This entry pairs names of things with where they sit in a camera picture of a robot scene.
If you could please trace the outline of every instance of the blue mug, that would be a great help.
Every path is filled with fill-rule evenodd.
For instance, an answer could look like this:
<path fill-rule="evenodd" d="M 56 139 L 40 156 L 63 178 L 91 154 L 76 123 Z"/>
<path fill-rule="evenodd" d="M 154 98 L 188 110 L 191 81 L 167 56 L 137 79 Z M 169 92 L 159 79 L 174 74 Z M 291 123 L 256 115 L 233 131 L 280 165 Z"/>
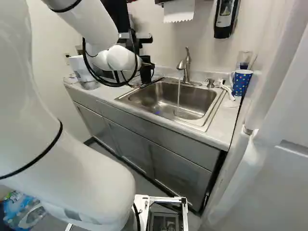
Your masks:
<path fill-rule="evenodd" d="M 232 95 L 242 96 L 246 92 L 253 73 L 254 72 L 250 70 L 235 71 Z"/>

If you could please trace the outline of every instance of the countertop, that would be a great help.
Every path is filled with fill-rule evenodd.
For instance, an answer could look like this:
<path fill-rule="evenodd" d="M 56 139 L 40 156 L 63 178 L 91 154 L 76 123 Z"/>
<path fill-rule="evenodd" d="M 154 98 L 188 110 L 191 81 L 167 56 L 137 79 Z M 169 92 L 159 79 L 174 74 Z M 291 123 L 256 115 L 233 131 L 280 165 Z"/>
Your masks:
<path fill-rule="evenodd" d="M 117 97 L 133 90 L 133 88 L 129 86 L 125 85 L 120 88 L 111 88 L 101 84 L 100 87 L 98 87 L 97 89 L 85 90 L 81 87 L 79 83 L 68 84 L 64 82 L 64 84 L 68 88 L 76 89 L 85 94 L 88 94 L 89 96 L 93 97 L 93 100 L 101 101 L 127 113 L 151 121 L 155 124 L 168 128 L 205 144 L 211 145 L 218 149 L 224 151 L 229 150 L 239 107 L 227 106 L 230 103 L 228 94 L 225 94 L 207 131 L 202 132 L 197 129 L 190 128 L 184 124 L 180 124 L 175 121 L 146 112 L 142 109 L 130 106 L 126 103 L 116 101 L 115 99 Z"/>

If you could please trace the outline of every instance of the stainless steel sink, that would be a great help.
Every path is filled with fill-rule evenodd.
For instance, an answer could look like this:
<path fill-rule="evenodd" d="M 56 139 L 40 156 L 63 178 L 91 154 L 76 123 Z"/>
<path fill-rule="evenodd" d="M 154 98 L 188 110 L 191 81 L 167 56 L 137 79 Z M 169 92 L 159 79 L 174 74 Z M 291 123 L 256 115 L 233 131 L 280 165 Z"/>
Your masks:
<path fill-rule="evenodd" d="M 205 85 L 196 87 L 181 84 L 180 110 L 177 111 L 178 83 L 174 79 L 164 78 L 120 96 L 117 100 L 157 116 L 204 127 L 222 93 L 223 90 L 219 88 L 208 89 Z"/>

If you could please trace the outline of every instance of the robotic arm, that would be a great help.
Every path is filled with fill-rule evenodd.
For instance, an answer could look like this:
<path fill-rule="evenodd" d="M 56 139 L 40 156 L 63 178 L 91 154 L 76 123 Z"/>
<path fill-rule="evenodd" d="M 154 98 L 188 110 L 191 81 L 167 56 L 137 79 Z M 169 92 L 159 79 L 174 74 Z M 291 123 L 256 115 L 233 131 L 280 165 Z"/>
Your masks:
<path fill-rule="evenodd" d="M 117 42 L 116 26 L 99 0 L 45 2 L 93 49 Z M 2 0 L 0 21 L 0 184 L 38 198 L 68 223 L 91 231 L 122 230 L 134 203 L 132 174 L 77 141 L 41 100 L 26 1 Z"/>
<path fill-rule="evenodd" d="M 116 45 L 118 30 L 100 0 L 43 0 L 87 40 L 87 54 L 102 70 L 133 70 L 135 54 Z M 142 60 L 137 56 L 137 70 Z"/>

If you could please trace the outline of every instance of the black soap dispenser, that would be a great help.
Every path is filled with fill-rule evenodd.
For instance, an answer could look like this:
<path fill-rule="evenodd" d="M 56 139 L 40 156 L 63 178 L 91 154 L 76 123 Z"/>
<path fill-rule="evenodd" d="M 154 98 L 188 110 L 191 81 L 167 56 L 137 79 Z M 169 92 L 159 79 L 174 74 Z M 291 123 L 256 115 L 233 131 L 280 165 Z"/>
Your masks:
<path fill-rule="evenodd" d="M 234 32 L 241 0 L 217 0 L 214 37 L 229 38 Z"/>

